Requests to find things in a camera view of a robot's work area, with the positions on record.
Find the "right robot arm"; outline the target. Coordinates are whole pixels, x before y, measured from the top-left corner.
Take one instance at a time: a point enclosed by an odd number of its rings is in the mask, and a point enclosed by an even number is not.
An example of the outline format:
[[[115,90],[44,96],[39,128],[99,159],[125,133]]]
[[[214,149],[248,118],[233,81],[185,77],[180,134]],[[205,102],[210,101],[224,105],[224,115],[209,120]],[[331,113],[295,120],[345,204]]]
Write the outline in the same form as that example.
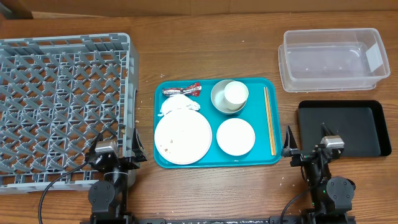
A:
[[[355,183],[344,177],[333,177],[328,166],[341,157],[345,143],[325,124],[321,125],[321,132],[323,137],[312,151],[301,151],[297,147],[292,130],[289,127],[286,129],[282,156],[292,158],[292,167],[300,167],[308,189],[288,202],[280,214],[279,223],[356,223],[354,216],[347,215],[347,212],[352,210]],[[287,209],[306,194],[310,194],[313,207],[303,210],[299,216],[287,216]]]

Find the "grey green bowl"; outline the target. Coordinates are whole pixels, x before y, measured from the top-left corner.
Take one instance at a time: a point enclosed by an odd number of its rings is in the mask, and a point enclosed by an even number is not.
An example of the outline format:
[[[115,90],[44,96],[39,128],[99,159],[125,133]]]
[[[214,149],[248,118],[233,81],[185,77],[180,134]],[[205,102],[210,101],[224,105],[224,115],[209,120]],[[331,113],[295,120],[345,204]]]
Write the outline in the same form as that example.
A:
[[[226,107],[226,102],[224,98],[224,88],[225,86],[229,83],[235,80],[222,80],[218,82],[211,90],[211,102],[213,103],[213,106],[220,112],[224,114],[234,114],[237,113],[238,111],[242,110],[246,102],[240,107],[238,110],[229,110]]]

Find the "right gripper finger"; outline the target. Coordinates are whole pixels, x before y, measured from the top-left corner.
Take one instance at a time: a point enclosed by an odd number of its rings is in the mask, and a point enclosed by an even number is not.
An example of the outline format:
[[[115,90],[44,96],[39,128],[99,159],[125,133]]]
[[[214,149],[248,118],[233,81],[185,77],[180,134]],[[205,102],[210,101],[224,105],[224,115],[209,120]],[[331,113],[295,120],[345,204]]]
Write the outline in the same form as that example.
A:
[[[335,134],[332,132],[332,130],[325,124],[321,124],[321,134],[322,137],[328,137],[328,136],[334,136]]]
[[[295,141],[294,135],[290,126],[287,126],[286,133],[285,133],[285,142],[284,142],[284,149],[285,150],[297,150],[297,143]]]

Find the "white cup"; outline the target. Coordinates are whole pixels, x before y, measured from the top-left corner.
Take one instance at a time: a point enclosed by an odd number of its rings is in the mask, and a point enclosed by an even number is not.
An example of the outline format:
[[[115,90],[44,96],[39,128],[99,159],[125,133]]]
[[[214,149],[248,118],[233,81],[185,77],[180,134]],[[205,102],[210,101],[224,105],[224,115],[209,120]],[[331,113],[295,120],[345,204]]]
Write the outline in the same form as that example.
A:
[[[248,96],[249,90],[242,82],[232,81],[224,88],[226,107],[229,110],[238,110],[246,102]]]

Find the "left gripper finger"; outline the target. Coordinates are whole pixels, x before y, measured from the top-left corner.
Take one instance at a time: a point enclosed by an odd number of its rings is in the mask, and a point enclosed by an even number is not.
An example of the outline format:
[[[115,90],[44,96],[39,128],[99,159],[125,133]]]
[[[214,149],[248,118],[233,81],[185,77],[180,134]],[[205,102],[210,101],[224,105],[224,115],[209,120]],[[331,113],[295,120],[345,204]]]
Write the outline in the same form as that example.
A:
[[[95,152],[95,148],[96,148],[96,145],[100,142],[100,141],[102,141],[103,140],[103,134],[102,133],[99,133],[98,135],[97,135],[97,137],[95,138],[95,140],[91,143],[91,147],[89,148],[89,153],[91,154],[91,153],[94,153]]]
[[[141,140],[139,139],[139,135],[136,128],[134,128],[133,137],[132,137],[132,151],[135,157],[140,157],[144,155]]]

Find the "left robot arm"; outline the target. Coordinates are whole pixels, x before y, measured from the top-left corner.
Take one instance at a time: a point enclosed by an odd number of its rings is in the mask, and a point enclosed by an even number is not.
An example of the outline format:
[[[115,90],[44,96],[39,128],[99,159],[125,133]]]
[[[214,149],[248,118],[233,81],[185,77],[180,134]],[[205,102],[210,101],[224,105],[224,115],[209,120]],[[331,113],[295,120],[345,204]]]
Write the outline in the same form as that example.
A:
[[[130,145],[132,155],[121,157],[116,142],[105,141],[103,135],[99,134],[85,154],[85,162],[104,175],[104,179],[94,183],[88,192],[90,223],[138,222],[127,210],[128,192],[135,182],[136,170],[141,162],[147,160],[136,129]]]

